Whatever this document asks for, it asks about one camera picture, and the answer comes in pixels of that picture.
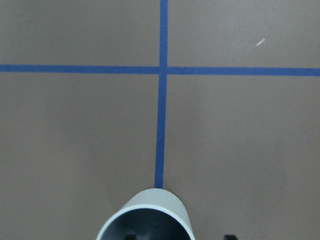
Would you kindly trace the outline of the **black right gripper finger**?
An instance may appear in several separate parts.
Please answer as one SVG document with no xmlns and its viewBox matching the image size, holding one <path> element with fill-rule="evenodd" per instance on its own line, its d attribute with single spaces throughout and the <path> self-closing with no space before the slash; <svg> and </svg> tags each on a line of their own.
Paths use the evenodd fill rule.
<svg viewBox="0 0 320 240">
<path fill-rule="evenodd" d="M 225 234 L 223 236 L 223 239 L 224 240 L 237 240 L 237 237 L 235 235 L 232 235 L 232 234 Z"/>
</svg>

